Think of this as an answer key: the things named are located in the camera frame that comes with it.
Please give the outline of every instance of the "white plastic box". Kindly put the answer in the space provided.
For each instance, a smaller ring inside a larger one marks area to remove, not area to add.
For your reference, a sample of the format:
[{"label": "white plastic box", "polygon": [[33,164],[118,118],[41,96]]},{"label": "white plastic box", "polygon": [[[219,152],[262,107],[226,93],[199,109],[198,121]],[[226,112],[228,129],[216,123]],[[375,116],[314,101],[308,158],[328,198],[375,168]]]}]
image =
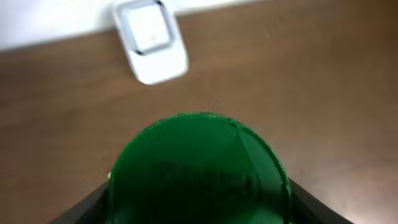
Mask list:
[{"label": "white plastic box", "polygon": [[114,18],[136,78],[154,85],[188,70],[187,51],[174,13],[164,1],[122,1]]}]

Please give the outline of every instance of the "white wall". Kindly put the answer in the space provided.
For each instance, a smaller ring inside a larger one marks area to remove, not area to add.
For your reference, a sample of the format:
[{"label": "white wall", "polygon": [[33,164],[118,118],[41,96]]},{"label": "white wall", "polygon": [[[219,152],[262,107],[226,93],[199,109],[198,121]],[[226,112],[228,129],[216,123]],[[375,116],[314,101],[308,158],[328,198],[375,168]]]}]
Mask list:
[{"label": "white wall", "polygon": [[[169,0],[177,13],[252,0]],[[113,26],[113,0],[0,0],[0,50],[13,49]]]}]

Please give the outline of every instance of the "wood grain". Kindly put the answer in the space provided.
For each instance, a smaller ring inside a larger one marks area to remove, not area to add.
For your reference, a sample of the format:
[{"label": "wood grain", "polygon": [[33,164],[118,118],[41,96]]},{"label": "wood grain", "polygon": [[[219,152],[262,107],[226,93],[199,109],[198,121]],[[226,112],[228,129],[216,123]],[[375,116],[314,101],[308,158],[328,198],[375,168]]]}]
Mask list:
[{"label": "wood grain", "polygon": [[45,223],[157,119],[214,111],[355,223],[397,223],[398,5],[280,0],[180,18],[183,77],[137,82],[115,30],[0,54],[0,223]]}]

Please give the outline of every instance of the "brown table surface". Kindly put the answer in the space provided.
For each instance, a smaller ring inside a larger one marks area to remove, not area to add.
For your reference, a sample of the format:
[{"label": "brown table surface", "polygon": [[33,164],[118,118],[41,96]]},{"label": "brown table surface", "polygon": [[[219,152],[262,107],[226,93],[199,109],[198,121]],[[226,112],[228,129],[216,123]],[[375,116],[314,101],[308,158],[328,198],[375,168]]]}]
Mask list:
[{"label": "brown table surface", "polygon": [[180,18],[182,78],[136,81],[115,30],[0,54],[0,223],[45,223],[142,128],[215,111],[356,223],[398,223],[398,5],[281,0]]}]

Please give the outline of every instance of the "green dome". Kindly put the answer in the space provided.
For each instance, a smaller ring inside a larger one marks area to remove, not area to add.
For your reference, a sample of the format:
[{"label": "green dome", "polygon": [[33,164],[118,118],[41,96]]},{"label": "green dome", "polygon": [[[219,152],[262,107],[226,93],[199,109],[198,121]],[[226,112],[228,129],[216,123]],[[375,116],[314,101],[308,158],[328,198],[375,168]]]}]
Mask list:
[{"label": "green dome", "polygon": [[178,114],[143,130],[108,192],[111,224],[290,223],[282,164],[251,129],[218,114]]}]

